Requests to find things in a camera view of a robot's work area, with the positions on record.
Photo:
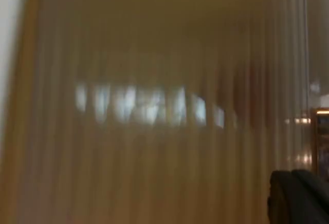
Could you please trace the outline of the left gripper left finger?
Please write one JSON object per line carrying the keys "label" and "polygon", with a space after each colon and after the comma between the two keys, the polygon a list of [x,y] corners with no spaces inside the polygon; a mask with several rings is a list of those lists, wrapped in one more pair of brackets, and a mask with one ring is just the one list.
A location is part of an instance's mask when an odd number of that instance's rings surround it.
{"label": "left gripper left finger", "polygon": [[289,171],[273,171],[267,198],[270,223],[304,223],[303,186]]}

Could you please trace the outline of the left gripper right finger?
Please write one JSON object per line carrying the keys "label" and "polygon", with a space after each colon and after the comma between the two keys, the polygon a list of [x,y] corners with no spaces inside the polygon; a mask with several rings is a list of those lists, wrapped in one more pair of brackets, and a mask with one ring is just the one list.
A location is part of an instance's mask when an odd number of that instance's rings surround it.
{"label": "left gripper right finger", "polygon": [[321,223],[328,223],[328,181],[307,170],[293,170],[296,177],[308,193],[311,207],[317,212],[314,217],[322,217]]}

